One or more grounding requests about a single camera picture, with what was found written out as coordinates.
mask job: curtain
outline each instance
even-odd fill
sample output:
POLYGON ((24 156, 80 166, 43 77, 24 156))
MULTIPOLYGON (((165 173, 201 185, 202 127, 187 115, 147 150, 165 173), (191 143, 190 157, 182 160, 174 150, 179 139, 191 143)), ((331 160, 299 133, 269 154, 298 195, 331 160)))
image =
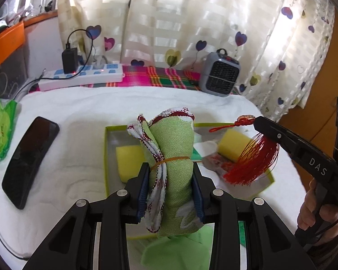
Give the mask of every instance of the curtain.
MULTIPOLYGON (((278 121, 305 106, 328 51, 330 0, 58 0, 63 45, 77 28, 94 38, 93 64, 172 67, 200 72, 219 48, 237 59, 235 88, 278 121)), ((71 44, 82 59, 89 36, 71 44)))

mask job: green cloth bundle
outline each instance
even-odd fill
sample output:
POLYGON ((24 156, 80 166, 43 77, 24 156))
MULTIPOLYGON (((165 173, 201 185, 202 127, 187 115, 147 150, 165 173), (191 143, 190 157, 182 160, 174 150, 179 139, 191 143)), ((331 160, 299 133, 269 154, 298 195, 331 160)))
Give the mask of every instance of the green cloth bundle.
POLYGON ((150 172, 144 221, 158 236, 189 234, 203 226, 192 199, 193 121, 194 115, 187 108, 172 108, 149 123, 139 115, 137 122, 127 127, 145 147, 150 167, 168 158, 187 157, 163 162, 150 172))

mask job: yellow sponge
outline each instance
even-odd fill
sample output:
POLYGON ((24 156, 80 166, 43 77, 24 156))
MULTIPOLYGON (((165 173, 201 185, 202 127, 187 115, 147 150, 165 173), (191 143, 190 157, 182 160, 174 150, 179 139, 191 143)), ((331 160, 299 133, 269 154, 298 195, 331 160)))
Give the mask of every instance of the yellow sponge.
POLYGON ((120 179, 126 183, 128 179, 138 176, 139 170, 145 162, 143 149, 140 145, 117 147, 116 160, 120 179))
POLYGON ((218 153, 236 162, 251 139, 244 134, 228 129, 218 143, 218 153))

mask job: orange shelf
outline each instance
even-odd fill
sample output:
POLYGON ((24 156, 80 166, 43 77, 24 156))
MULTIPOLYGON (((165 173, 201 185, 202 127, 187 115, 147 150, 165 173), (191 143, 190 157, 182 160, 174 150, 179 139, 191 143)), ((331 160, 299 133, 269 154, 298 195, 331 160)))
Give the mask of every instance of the orange shelf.
POLYGON ((48 20, 48 19, 54 18, 54 17, 58 17, 58 11, 57 10, 45 12, 45 13, 39 14, 35 17, 24 20, 24 27, 28 27, 28 26, 31 26, 33 24, 40 23, 42 21, 45 21, 45 20, 48 20))
POLYGON ((23 22, 19 22, 0 33, 0 64, 24 42, 23 22))

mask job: plaid cloth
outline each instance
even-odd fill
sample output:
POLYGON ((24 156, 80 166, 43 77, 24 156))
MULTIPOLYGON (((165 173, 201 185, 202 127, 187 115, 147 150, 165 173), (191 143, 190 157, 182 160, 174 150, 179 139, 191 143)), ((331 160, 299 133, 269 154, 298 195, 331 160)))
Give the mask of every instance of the plaid cloth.
POLYGON ((172 68, 155 68, 141 66, 123 66, 125 77, 122 82, 98 83, 82 85, 86 87, 130 87, 156 86, 189 90, 200 90, 198 84, 200 74, 172 68))

